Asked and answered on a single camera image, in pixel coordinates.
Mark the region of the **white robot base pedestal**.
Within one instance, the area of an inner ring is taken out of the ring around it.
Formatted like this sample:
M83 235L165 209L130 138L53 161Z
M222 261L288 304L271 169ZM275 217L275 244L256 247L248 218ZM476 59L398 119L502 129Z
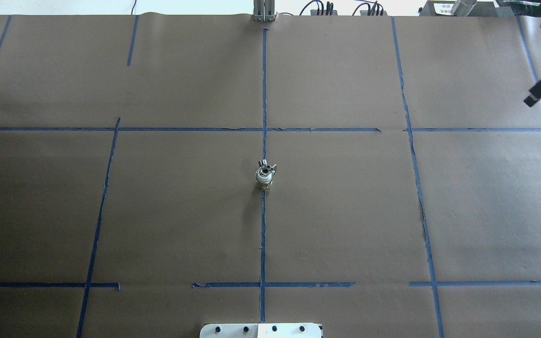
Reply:
M209 323L200 338L323 338L317 323Z

